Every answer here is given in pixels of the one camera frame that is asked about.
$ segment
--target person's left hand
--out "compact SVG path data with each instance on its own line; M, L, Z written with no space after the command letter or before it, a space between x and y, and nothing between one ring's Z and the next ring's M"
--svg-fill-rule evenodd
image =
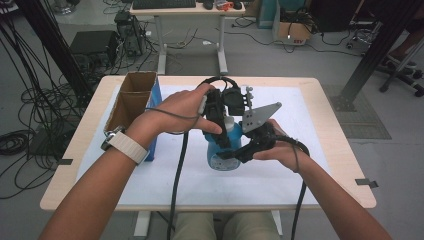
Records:
M176 92L166 98L156 108L180 116L197 117L202 98L211 89L214 89L214 86L202 84L192 91ZM154 110L148 110L137 117L128 130L137 128L140 124L146 124L146 118L148 118L148 124L155 130L156 134L162 132L184 132L190 130L191 127L216 134L222 132L219 125L201 116L198 119L185 119Z

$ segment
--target black pole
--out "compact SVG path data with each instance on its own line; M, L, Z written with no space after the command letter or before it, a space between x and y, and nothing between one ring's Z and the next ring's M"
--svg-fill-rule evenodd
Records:
M15 3L74 90L79 106L88 106L93 96L93 90L84 80L68 44L40 0L15 0Z
M386 13L387 15L384 18L379 34L340 92L340 95L331 98L335 110L354 111L353 101L359 91L368 81L378 64L384 59L407 24L412 20L422 2L423 0L384 1L386 4L393 4L391 6L393 11Z

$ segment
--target forearm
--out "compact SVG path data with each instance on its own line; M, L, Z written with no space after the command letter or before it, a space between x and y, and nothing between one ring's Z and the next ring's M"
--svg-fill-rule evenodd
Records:
M368 211L313 160L303 158L300 169L340 239L390 239Z
M127 135L147 149L156 133L129 129ZM135 166L122 152L107 150L67 194L40 239L99 239Z

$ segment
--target blue bottle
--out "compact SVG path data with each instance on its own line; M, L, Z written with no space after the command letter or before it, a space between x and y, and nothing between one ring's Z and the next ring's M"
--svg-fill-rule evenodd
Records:
M227 135L230 139L231 148L222 149L219 145L215 143L210 134L206 134L205 138L208 140L208 164L212 169L218 171L230 171L238 168L240 166L240 161L236 158L231 159L221 159L216 155L217 152L225 152L228 150L237 150L241 147L241 135L242 129L240 125L234 122L234 117L225 117L225 128L227 129Z

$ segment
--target watch strap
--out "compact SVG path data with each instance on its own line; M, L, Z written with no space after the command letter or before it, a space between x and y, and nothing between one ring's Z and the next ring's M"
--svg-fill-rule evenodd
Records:
M142 163L149 154L149 151L146 151L140 144L122 132L117 132L115 136L109 140L109 144L127 155L137 165Z

